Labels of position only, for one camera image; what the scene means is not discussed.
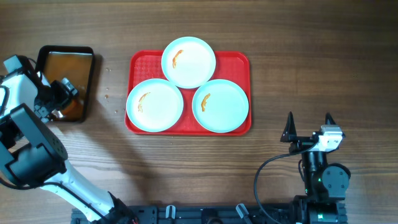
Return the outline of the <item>light blue plate top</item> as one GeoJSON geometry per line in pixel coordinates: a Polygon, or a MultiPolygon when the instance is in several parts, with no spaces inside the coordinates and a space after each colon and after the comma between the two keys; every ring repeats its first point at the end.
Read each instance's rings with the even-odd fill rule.
{"type": "Polygon", "coordinates": [[[216,68],[213,49],[197,37],[175,39],[162,53],[161,68],[175,86],[194,89],[211,79],[216,68]]]}

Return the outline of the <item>orange green sponge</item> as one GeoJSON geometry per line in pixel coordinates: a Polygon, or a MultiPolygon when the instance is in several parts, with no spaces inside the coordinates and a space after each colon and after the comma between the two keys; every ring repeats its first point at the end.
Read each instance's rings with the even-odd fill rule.
{"type": "Polygon", "coordinates": [[[77,106],[78,106],[77,100],[71,100],[70,104],[67,105],[67,106],[66,106],[64,109],[62,109],[60,112],[61,112],[63,115],[70,114],[70,113],[72,113],[74,110],[76,110],[76,107],[77,107],[77,106]]]}

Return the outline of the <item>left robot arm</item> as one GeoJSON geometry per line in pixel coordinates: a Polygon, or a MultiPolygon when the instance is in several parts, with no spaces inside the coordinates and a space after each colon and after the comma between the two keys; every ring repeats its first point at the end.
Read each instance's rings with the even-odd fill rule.
{"type": "Polygon", "coordinates": [[[133,211],[82,176],[67,150],[46,126],[53,111],[68,107],[79,91],[64,78],[48,83],[29,58],[4,61],[1,77],[1,184],[15,190],[40,188],[63,198],[89,223],[138,223],[133,211]]]}

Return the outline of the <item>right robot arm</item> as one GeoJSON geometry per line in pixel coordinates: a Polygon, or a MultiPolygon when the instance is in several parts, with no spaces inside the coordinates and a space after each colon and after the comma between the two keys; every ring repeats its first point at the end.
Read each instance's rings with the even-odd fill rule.
{"type": "Polygon", "coordinates": [[[330,113],[325,124],[310,137],[298,136],[292,113],[282,133],[281,142],[289,142],[289,154],[301,155],[305,195],[296,195],[289,205],[291,223],[348,222],[345,205],[351,172],[339,163],[328,163],[326,156],[339,148],[345,134],[330,113]]]}

